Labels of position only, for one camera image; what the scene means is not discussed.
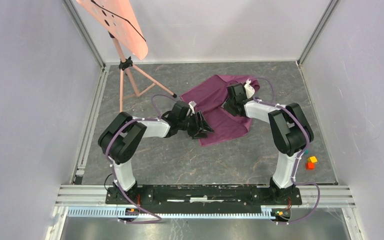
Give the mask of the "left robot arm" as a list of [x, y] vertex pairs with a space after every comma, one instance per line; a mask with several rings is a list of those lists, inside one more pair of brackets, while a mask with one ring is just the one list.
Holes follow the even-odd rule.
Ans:
[[214, 133], [201, 111], [193, 103], [176, 101], [172, 109], [158, 118], [134, 117], [121, 112], [98, 139], [113, 174], [113, 186], [125, 204], [137, 198], [137, 180], [131, 159], [143, 138], [170, 138], [185, 131], [193, 139], [205, 139]]

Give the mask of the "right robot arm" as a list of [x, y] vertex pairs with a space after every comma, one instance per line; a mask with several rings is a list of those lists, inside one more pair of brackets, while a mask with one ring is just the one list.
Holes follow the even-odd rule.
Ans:
[[269, 123], [278, 159], [269, 182], [268, 196], [273, 203], [282, 204], [295, 189], [298, 165], [314, 135], [299, 104], [264, 102], [250, 95], [249, 91], [250, 87], [245, 83], [228, 86], [223, 108], [233, 116]]

